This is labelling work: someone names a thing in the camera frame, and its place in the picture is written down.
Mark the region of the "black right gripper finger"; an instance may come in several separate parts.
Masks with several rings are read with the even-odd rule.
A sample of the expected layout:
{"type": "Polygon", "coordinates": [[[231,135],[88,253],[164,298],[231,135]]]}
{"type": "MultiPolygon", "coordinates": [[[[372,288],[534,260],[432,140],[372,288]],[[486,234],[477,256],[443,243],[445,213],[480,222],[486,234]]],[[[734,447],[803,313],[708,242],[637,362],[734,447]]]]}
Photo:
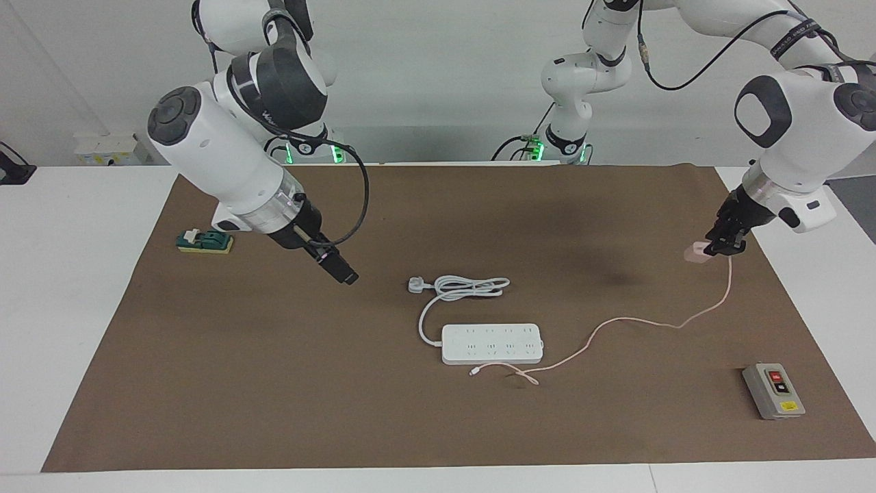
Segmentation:
{"type": "Polygon", "coordinates": [[[323,253],[320,256],[320,268],[341,284],[352,285],[359,280],[359,274],[338,251],[323,253]]]}

